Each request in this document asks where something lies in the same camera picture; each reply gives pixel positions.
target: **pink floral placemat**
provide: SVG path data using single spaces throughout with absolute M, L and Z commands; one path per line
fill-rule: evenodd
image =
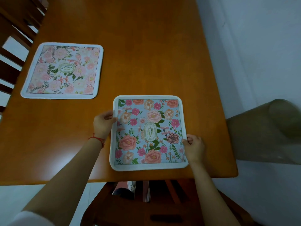
M 116 170 L 187 166 L 181 100 L 176 96 L 119 96 L 114 101 L 110 163 Z
M 21 95 L 25 98 L 93 98 L 98 92 L 102 57 L 100 45 L 40 44 Z

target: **red bracelet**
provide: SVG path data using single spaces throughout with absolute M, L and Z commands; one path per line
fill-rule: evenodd
M 102 147 L 104 146 L 104 142 L 106 141 L 105 139 L 102 139 L 102 138 L 95 137 L 95 136 L 94 136 L 94 133 L 93 133 L 93 136 L 92 136 L 92 137 L 90 137 L 89 139 L 91 139 L 91 138 L 98 139 L 98 140 L 101 142 L 101 144 L 102 144 Z

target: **wooden table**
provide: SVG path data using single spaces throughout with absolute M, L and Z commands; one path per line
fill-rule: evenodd
M 43 42 L 100 44 L 98 95 L 91 100 L 20 96 Z M 93 133 L 95 115 L 118 95 L 176 95 L 187 133 L 207 146 L 214 178 L 235 177 L 237 166 L 195 0 L 52 0 L 0 124 L 0 185 L 49 181 Z M 89 182 L 193 178 L 191 168 L 117 172 L 109 137 Z

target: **floral pattern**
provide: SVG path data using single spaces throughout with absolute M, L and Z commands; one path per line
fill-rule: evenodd
M 152 141 L 148 122 L 156 127 Z M 119 99 L 115 165 L 186 162 L 182 138 L 178 100 Z
M 93 94 L 99 48 L 44 45 L 26 93 Z

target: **person's left hand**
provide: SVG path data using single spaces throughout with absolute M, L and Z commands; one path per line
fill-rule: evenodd
M 94 136 L 102 139 L 106 139 L 112 129 L 112 125 L 118 120 L 117 117 L 113 117 L 113 111 L 107 111 L 99 114 L 94 118 Z

